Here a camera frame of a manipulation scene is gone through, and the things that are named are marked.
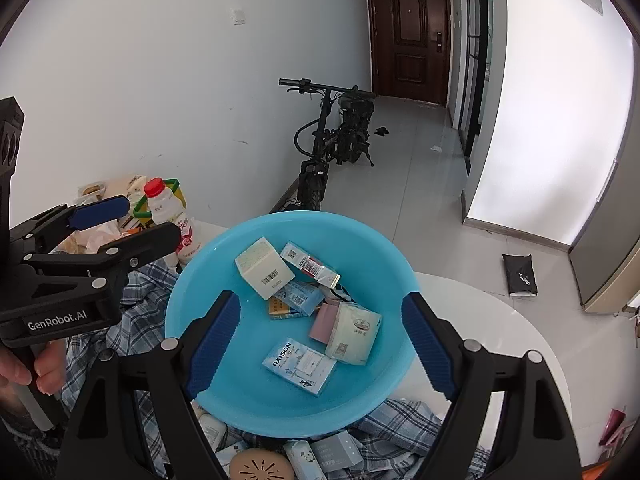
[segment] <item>bicycle handlebar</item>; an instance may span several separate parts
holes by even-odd
[[[311,79],[301,79],[296,81],[295,79],[280,79],[278,82],[279,85],[282,86],[295,86],[297,88],[311,89],[311,90],[325,90],[325,91],[335,91],[335,92],[354,92],[360,97],[364,97],[367,99],[373,99],[376,97],[372,92],[367,92],[364,90],[360,90],[357,86],[353,88],[342,88],[339,86],[328,86],[328,85],[319,85],[316,83],[312,83]]]

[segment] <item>white wall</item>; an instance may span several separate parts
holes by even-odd
[[[12,224],[124,173],[179,178],[204,221],[267,213],[319,114],[278,78],[369,89],[369,60],[366,0],[31,0],[0,48],[26,114]]]
[[[466,44],[467,44],[467,8],[466,0],[452,0],[451,6],[451,76],[449,78],[449,98],[447,106],[453,121],[458,127],[462,112],[462,94],[465,85]]]
[[[604,16],[580,0],[508,0],[502,95],[469,217],[574,241],[616,156],[632,89],[631,33],[602,3]]]

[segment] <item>doorway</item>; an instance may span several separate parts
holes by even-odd
[[[369,0],[373,91],[447,105],[449,0]]]

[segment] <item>red bottle cap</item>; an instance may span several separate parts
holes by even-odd
[[[162,193],[164,191],[164,188],[164,180],[162,180],[159,176],[156,176],[145,184],[145,195],[148,198],[153,198]]]

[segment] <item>bottle label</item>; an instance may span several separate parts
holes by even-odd
[[[193,243],[193,227],[191,222],[183,212],[174,219],[174,224],[180,228],[180,244],[175,250],[175,253],[181,260],[189,260],[200,248],[198,246],[199,244]]]

